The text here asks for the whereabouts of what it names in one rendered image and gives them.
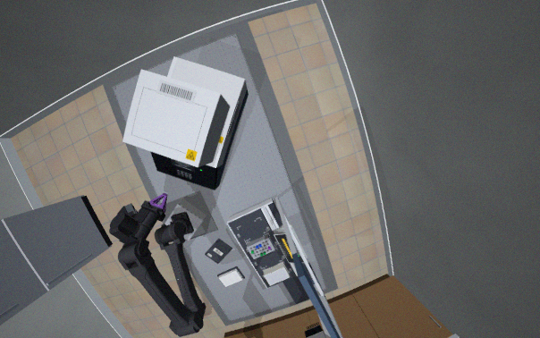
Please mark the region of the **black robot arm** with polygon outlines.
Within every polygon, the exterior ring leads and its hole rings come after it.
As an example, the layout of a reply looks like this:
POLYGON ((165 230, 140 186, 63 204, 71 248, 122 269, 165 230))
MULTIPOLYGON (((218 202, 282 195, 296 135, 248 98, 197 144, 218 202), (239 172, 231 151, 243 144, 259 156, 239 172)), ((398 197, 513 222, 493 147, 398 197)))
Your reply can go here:
POLYGON ((144 221, 148 213, 149 210, 145 208, 141 208, 138 212, 130 203, 123 206, 110 223, 110 234, 124 243, 118 253, 118 260, 169 317, 171 320, 169 328, 176 335, 182 337, 198 333, 204 324, 202 318, 206 305, 198 297, 182 248, 185 242, 184 235, 194 232, 189 216, 187 212, 172 215, 172 222, 169 225, 162 224, 162 227, 155 231, 156 242, 161 249, 165 249, 170 258, 183 305, 151 257, 152 253, 148 249, 149 241, 145 240, 151 230, 145 225, 138 224, 144 221), (169 244, 172 241, 174 243, 169 244))

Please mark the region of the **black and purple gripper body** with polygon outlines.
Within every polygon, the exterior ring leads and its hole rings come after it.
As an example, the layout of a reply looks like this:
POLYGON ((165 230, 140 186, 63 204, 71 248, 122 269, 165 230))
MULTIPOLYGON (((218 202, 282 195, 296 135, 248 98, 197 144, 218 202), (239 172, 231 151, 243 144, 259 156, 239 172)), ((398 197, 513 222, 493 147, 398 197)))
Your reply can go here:
POLYGON ((147 228, 150 228, 150 230, 152 230, 157 220, 163 222, 163 220, 165 219, 165 212, 162 208, 153 206, 146 200, 141 205, 141 207, 149 210, 149 213, 144 219, 144 221, 142 223, 138 222, 138 224, 145 225, 147 228))

